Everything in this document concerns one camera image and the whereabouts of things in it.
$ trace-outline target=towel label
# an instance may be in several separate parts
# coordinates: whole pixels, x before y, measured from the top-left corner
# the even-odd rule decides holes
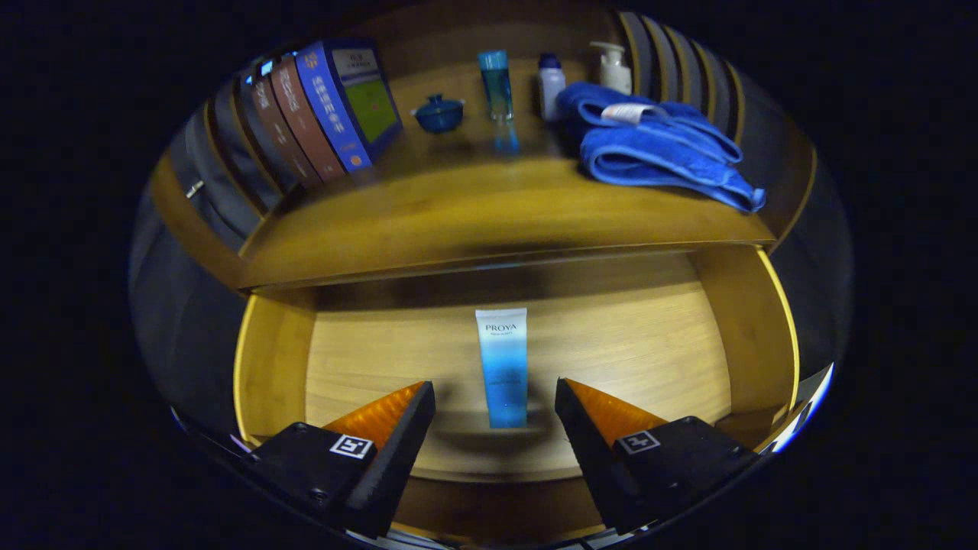
[[[616,103],[605,107],[604,111],[601,111],[601,118],[638,125],[642,121],[642,113],[646,111],[654,113],[655,106],[644,103]]]

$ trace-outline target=blue and white tube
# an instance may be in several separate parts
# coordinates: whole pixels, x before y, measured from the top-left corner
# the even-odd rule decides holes
[[[526,427],[526,308],[476,309],[490,428]]]

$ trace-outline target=white bottle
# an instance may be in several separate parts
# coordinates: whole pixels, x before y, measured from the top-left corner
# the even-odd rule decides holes
[[[625,48],[607,42],[592,42],[591,45],[601,48],[601,86],[632,95],[632,70],[621,62]]]
[[[547,122],[560,119],[556,95],[567,87],[567,78],[554,54],[540,54],[540,117]]]

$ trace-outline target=blue towel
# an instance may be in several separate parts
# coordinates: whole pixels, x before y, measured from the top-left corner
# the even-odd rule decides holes
[[[557,105],[569,125],[576,130],[577,138],[595,127],[631,126],[628,122],[612,118],[601,118],[601,112],[609,105],[634,103],[648,105],[650,112],[642,114],[640,124],[662,122],[673,128],[677,135],[696,143],[704,155],[726,162],[740,162],[743,153],[723,132],[710,124],[695,107],[683,103],[665,102],[656,104],[649,98],[629,96],[616,90],[598,86],[590,82],[574,82],[564,88],[557,97]]]
[[[557,103],[581,139],[581,162],[600,181],[684,187],[749,212],[765,203],[764,190],[730,166],[743,158],[740,148],[691,106],[655,104],[587,82],[567,86]],[[650,112],[638,125],[601,118],[618,103],[648,105]]]
[[[581,142],[581,159],[600,181],[615,185],[677,186],[692,189],[739,210],[764,205],[735,169],[677,141],[666,126],[596,128]]]

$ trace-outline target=bowl lid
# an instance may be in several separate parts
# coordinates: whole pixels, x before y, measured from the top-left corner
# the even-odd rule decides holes
[[[440,115],[442,113],[447,113],[449,111],[454,111],[461,108],[462,102],[451,99],[441,99],[441,94],[434,94],[428,96],[427,104],[418,107],[418,109],[415,111],[415,116]]]

